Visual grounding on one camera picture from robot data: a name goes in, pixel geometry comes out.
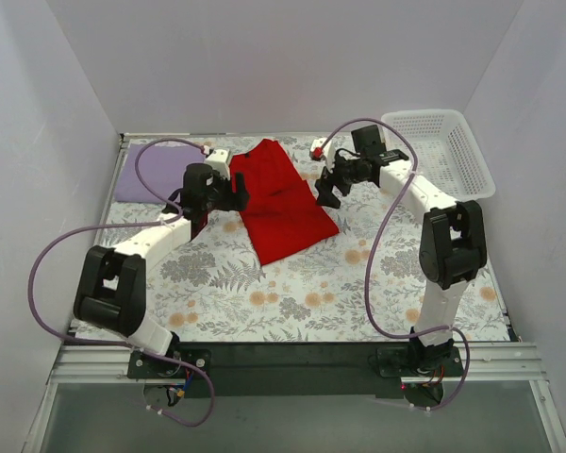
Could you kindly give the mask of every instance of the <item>folded cloth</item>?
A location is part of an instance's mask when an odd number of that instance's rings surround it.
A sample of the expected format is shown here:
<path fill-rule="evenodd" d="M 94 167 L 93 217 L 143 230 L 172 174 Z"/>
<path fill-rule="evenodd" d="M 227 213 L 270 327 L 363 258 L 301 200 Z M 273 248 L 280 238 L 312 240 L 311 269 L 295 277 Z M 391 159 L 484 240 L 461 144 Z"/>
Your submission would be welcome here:
<path fill-rule="evenodd" d="M 132 203 L 161 203 L 147 191 L 136 176 L 134 161 L 143 144 L 131 144 L 124 168 L 113 189 L 115 201 Z M 187 165 L 203 162 L 204 155 L 192 146 L 153 146 L 141 157 L 141 174 L 147 184 L 164 197 L 182 187 L 182 177 Z"/>
<path fill-rule="evenodd" d="M 264 139 L 249 153 L 235 156 L 230 171 L 245 178 L 250 199 L 241 218 L 260 264 L 282 260 L 340 232 L 278 142 Z"/>

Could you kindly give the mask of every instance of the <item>floral pattern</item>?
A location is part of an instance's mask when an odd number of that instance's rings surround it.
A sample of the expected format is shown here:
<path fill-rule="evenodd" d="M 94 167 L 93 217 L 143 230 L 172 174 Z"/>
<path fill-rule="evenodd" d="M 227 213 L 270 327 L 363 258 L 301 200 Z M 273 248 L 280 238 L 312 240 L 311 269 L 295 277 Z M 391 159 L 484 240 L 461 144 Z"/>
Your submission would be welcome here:
<path fill-rule="evenodd" d="M 298 172 L 313 186 L 321 167 L 308 157 L 311 135 L 278 140 Z M 244 153 L 262 137 L 199 137 L 198 143 Z M 147 143 L 135 139 L 133 143 Z M 349 136 L 335 143 L 353 149 Z M 384 341 L 364 308 L 365 263 L 388 206 L 389 193 L 359 184 L 339 210 L 325 209 L 340 234 L 261 267 L 237 212 L 213 212 L 200 235 L 171 253 L 147 275 L 147 309 L 189 342 Z M 155 220 L 161 206 L 113 203 L 108 222 Z M 131 237 L 138 228 L 107 230 L 102 245 Z M 392 216 L 375 253 L 370 289 L 375 320 L 393 333 L 409 332 L 419 316 L 425 278 L 418 262 L 421 228 L 402 206 Z M 469 285 L 456 326 L 474 341 L 509 340 L 489 267 Z M 79 323 L 77 335 L 111 338 Z"/>

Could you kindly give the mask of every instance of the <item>orange flower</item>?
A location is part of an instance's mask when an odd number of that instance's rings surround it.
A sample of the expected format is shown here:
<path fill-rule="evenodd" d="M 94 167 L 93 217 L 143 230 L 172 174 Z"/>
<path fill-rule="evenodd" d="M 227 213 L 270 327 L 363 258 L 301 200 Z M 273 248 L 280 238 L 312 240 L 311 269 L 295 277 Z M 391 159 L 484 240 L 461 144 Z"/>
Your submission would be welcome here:
<path fill-rule="evenodd" d="M 493 288 L 485 286 L 484 288 L 480 288 L 480 296 L 488 302 L 493 302 L 497 298 L 497 293 Z"/>
<path fill-rule="evenodd" d="M 235 231 L 237 229 L 237 223 L 236 222 L 226 222 L 225 225 L 223 226 L 223 229 L 225 230 L 225 233 L 232 233 L 233 231 Z"/>
<path fill-rule="evenodd" d="M 262 291 L 254 291 L 253 293 L 249 294 L 249 301 L 252 305 L 259 307 L 260 305 L 264 305 L 264 300 L 266 296 Z"/>
<path fill-rule="evenodd" d="M 419 310 L 417 309 L 408 309 L 405 311 L 405 316 L 407 317 L 407 321 L 412 324 L 415 324 L 419 319 Z"/>
<path fill-rule="evenodd" d="M 305 302 L 309 307 L 316 309 L 321 305 L 321 296 L 317 293 L 307 294 Z"/>
<path fill-rule="evenodd" d="M 170 316 L 169 323 L 170 326 L 181 327 L 183 324 L 185 324 L 185 315 L 182 313 L 174 313 L 172 316 Z"/>
<path fill-rule="evenodd" d="M 348 250 L 345 257 L 348 264 L 358 264 L 360 261 L 360 254 L 357 250 Z"/>

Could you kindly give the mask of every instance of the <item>metal frame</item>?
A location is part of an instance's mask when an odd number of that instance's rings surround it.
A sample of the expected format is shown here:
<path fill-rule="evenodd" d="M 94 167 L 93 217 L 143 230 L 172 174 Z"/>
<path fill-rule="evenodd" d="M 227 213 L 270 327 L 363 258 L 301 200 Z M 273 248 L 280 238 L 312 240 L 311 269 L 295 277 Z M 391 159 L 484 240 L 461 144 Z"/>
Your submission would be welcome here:
<path fill-rule="evenodd" d="M 125 134 L 122 140 L 113 179 L 109 188 L 101 222 L 106 222 L 113 196 L 113 188 L 122 169 L 125 152 L 130 139 L 157 138 L 166 134 Z M 206 134 L 171 134 L 172 136 L 206 136 Z M 209 134 L 242 135 L 242 134 Z M 95 243 L 102 238 L 101 231 L 95 237 Z M 491 276 L 498 290 L 496 277 L 491 269 Z M 502 309 L 505 307 L 500 299 Z M 465 347 L 456 344 L 465 361 Z M 471 365 L 467 376 L 469 381 L 528 381 L 551 450 L 554 453 L 566 452 L 566 436 L 563 432 L 558 413 L 549 392 L 547 375 L 539 357 L 537 347 L 532 343 L 513 342 L 478 342 L 470 343 Z M 115 346 L 76 346 L 64 345 L 57 356 L 55 366 L 47 385 L 46 394 L 24 445 L 24 453 L 40 451 L 42 439 L 48 426 L 50 414 L 55 403 L 59 384 L 139 384 L 162 383 L 163 379 L 132 380 L 126 377 L 130 350 Z M 419 380 L 416 377 L 404 377 L 405 383 Z M 458 377 L 448 377 L 448 381 L 457 381 Z"/>

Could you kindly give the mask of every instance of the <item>white plastic basket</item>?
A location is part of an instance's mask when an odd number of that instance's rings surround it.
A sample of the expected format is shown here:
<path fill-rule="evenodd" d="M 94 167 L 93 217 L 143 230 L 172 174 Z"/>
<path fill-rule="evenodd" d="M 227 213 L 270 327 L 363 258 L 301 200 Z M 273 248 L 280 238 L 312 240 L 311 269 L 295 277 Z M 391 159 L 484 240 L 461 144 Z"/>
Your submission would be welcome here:
<path fill-rule="evenodd" d="M 465 118 L 456 110 L 428 109 L 386 113 L 381 120 L 411 143 L 422 172 L 439 189 L 459 201 L 492 196 L 495 191 L 489 167 Z M 389 149 L 407 148 L 388 129 Z"/>

